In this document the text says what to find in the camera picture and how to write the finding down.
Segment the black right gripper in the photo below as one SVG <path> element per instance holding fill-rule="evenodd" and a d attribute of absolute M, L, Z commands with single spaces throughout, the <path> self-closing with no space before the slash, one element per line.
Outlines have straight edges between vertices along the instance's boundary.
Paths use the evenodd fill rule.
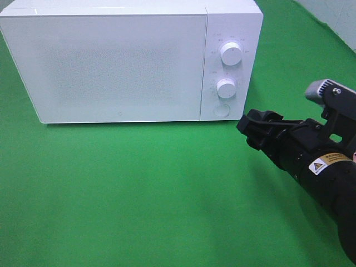
<path fill-rule="evenodd" d="M 288 128 L 275 138 L 274 163 L 289 174 L 321 174 L 327 167 L 345 161 L 345 149 L 329 138 L 325 126 L 312 119 L 285 120 L 274 111 L 251 109 L 236 128 L 247 137 L 247 144 L 261 150 L 276 135 L 275 123 Z"/>

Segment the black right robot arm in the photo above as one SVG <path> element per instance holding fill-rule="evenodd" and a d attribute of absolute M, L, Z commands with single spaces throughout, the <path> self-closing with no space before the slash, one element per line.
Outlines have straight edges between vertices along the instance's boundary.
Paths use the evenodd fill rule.
<path fill-rule="evenodd" d="M 285 120 L 273 111 L 250 110 L 236 128 L 247 144 L 287 172 L 335 221 L 340 245 L 355 262 L 355 162 L 345 148 L 318 135 L 319 122 Z"/>

